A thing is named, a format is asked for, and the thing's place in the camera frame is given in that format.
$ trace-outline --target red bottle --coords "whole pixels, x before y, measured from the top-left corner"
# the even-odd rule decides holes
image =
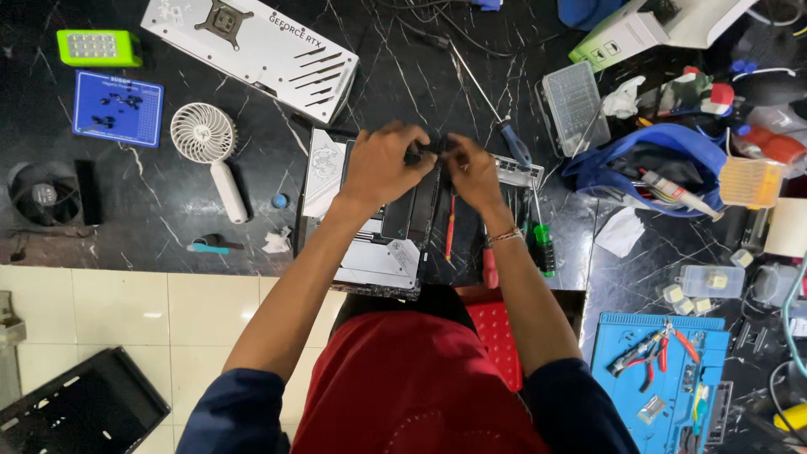
[[[763,154],[775,161],[793,164],[798,157],[807,153],[807,148],[792,137],[774,134],[765,128],[751,126],[751,130],[742,139],[757,145]]]

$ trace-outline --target bracelet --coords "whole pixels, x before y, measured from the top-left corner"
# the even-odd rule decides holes
[[[512,232],[502,233],[498,237],[488,238],[487,244],[492,246],[495,242],[503,242],[513,238],[520,238],[524,241],[524,234],[518,228],[515,228]]]

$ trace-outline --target fan handle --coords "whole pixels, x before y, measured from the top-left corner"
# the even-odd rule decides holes
[[[215,188],[219,190],[219,196],[224,202],[224,209],[227,210],[230,221],[233,224],[244,224],[247,221],[247,210],[244,208],[244,201],[238,192],[230,168],[221,161],[213,162],[210,164],[210,173],[213,175]]]

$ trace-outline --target white fan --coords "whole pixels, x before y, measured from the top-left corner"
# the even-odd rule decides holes
[[[205,103],[182,106],[171,119],[171,139],[182,156],[210,164],[213,182],[235,224],[247,221],[247,210],[224,159],[236,148],[236,127],[221,109]]]

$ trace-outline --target jacket sleeve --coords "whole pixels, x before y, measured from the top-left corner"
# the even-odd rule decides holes
[[[581,359],[549,363],[525,380],[533,427],[553,452],[638,454],[611,398]]]
[[[191,412],[177,454],[288,452],[289,440],[280,429],[284,389],[272,372],[223,373]]]

